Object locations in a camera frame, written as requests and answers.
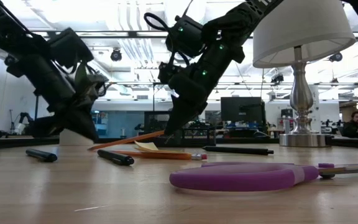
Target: desk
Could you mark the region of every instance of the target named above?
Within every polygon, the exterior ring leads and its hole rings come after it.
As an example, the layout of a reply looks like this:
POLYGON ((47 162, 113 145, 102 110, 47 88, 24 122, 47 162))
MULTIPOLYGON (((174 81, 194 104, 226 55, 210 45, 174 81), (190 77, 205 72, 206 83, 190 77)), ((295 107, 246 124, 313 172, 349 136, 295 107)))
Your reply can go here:
MULTIPOLYGON (((264 146, 274 155, 209 152, 209 161, 358 163, 358 149, 264 146)), ((24 151, 0 149, 0 224, 358 223, 358 174, 276 192, 198 192, 172 187, 168 176, 200 161, 136 159, 119 167, 83 147, 64 147, 56 163, 43 164, 24 151)))

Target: table lamp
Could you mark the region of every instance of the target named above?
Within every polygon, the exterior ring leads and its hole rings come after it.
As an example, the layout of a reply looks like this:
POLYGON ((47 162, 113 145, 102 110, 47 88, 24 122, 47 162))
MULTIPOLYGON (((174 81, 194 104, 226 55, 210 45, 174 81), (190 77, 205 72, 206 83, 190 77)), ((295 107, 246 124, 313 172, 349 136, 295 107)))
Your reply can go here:
POLYGON ((307 62, 340 52, 356 42, 338 0, 285 0, 254 31, 254 67, 292 66, 291 107, 298 117, 280 145, 325 147, 325 135, 311 130, 313 96, 306 81, 307 62))

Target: lamp stand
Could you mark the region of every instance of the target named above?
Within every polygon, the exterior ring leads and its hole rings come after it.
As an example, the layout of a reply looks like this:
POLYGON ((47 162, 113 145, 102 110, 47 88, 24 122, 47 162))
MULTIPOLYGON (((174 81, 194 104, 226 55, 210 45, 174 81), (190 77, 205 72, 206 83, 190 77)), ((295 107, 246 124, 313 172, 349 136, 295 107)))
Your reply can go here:
POLYGON ((280 135, 280 145, 287 147, 326 147, 326 135, 311 129, 309 110, 313 106, 313 96, 306 81, 306 62, 302 61, 302 48, 297 46, 295 64, 292 65, 294 82, 290 95, 291 107, 297 112, 293 131, 280 135))

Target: white lampshade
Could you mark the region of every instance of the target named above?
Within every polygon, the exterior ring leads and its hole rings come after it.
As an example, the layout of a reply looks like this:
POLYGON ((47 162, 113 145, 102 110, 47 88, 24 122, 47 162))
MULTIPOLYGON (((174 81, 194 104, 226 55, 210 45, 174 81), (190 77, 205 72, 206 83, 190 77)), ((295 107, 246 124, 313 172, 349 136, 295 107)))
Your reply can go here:
POLYGON ((340 52, 356 42, 341 1, 285 0, 254 31, 254 67, 294 64, 302 46, 304 62, 340 52))

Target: blue wall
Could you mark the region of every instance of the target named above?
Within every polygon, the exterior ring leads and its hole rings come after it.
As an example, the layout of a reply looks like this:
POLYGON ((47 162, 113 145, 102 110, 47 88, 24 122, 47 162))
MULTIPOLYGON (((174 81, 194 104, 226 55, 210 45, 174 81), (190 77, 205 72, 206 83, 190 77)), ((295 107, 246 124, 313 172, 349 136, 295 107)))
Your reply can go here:
POLYGON ((105 111, 109 114, 108 135, 102 138, 119 138, 121 136, 121 128, 125 128, 127 138, 137 136, 135 127, 144 123, 143 111, 105 111))

